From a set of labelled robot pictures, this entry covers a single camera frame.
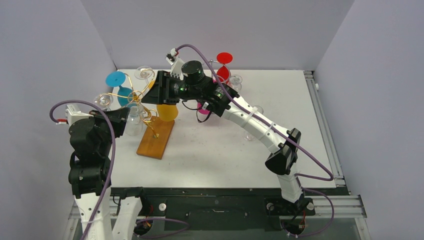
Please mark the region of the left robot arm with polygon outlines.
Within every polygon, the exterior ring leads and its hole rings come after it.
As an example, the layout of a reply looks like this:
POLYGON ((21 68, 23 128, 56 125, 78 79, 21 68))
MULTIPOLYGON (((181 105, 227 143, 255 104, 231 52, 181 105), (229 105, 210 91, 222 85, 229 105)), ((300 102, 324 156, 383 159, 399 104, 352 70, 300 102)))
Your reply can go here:
POLYGON ((74 152, 68 181, 79 210, 84 240, 130 240, 138 215, 149 210, 142 187, 125 188, 119 197, 117 219, 111 223, 111 184, 106 182, 111 165, 109 152, 112 141, 124 134, 129 112, 130 108, 124 107, 105 113, 113 131, 96 110, 69 128, 74 152))

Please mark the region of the clear etched goblet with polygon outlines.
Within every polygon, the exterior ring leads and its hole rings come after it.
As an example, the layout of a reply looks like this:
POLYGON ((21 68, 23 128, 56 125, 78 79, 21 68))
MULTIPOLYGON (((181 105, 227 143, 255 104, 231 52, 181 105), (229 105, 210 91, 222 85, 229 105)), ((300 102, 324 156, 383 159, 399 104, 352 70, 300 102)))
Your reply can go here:
POLYGON ((130 103, 127 107, 129 108, 129 112, 124 133, 129 136, 138 136, 144 129, 144 106, 142 104, 130 103))

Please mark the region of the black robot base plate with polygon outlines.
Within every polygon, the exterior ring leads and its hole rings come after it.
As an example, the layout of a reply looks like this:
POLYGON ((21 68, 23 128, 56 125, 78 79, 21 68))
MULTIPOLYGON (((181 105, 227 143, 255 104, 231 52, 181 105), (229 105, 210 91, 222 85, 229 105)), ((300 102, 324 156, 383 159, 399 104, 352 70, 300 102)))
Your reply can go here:
POLYGON ((166 217, 191 231, 280 231, 280 217, 315 215, 295 209, 279 188, 148 188, 142 190, 139 216, 166 217))

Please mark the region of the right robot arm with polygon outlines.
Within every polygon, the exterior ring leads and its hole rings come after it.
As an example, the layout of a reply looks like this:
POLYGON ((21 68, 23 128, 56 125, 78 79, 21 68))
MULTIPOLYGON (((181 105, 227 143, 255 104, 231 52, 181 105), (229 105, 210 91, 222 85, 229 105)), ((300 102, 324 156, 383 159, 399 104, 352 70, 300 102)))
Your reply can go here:
POLYGON ((297 144, 301 132, 281 127, 249 105, 239 93, 223 83, 219 85, 205 75, 203 64, 197 60, 184 63, 180 77, 159 70, 150 90, 141 99, 143 104, 176 105, 182 100, 205 104, 215 115, 229 120, 259 140, 270 152, 265 166, 276 174, 282 196, 282 207, 294 214, 302 207, 302 189, 296 177, 297 144))

